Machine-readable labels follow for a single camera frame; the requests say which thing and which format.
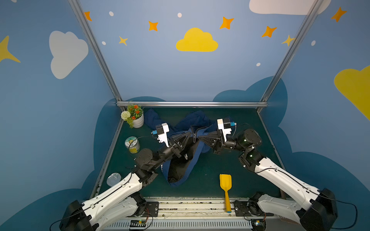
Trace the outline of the navy blue zip jacket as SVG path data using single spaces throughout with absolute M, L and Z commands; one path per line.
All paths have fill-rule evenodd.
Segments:
M 159 114 L 149 109 L 144 115 L 145 124 L 152 130 L 156 129 L 157 125 L 166 123 L 161 119 Z M 177 125 L 169 126 L 167 133 L 168 139 L 177 134 L 191 132 L 192 136 L 181 153 L 181 158 L 173 155 L 166 145 L 162 145 L 158 151 L 152 151 L 148 148 L 139 152 L 137 158 L 137 176 L 141 179 L 143 187 L 149 185 L 157 176 L 156 169 L 160 168 L 166 181 L 173 187 L 184 183 L 199 157 L 203 153 L 210 151 L 210 147 L 198 139 L 199 136 L 207 135 L 210 132 L 217 130 L 215 121 L 210 120 L 203 111 L 195 111 L 184 117 Z

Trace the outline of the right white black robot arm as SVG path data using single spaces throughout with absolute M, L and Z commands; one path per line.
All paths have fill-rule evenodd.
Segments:
M 223 149 L 241 151 L 238 159 L 245 169 L 270 181 L 292 198 L 289 201 L 257 192 L 246 205 L 249 214 L 278 215 L 299 223 L 307 231 L 329 231 L 332 228 L 338 218 L 334 193 L 303 182 L 261 155 L 256 148 L 262 140 L 255 130 L 247 129 L 237 138 L 215 131 L 198 139 L 216 154 Z

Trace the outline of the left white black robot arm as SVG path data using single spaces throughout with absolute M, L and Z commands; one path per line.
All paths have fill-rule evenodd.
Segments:
M 159 168 L 173 157 L 185 156 L 185 150 L 196 141 L 192 132 L 183 132 L 171 137 L 158 136 L 165 145 L 154 152 L 143 148 L 136 156 L 136 167 L 119 183 L 103 193 L 82 203 L 69 204 L 58 222 L 62 231 L 101 231 L 123 217 L 140 215 L 144 212 L 146 201 L 139 191 L 151 184 Z

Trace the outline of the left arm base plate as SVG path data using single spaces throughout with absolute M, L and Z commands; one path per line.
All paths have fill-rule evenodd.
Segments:
M 157 217 L 159 213 L 159 202 L 145 202 L 138 206 L 134 213 L 135 217 Z

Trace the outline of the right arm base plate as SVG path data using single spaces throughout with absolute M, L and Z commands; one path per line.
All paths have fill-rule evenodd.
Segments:
M 258 206 L 257 201 L 240 201 L 236 200 L 234 202 L 234 209 L 237 217 L 273 217 L 273 213 L 265 213 Z

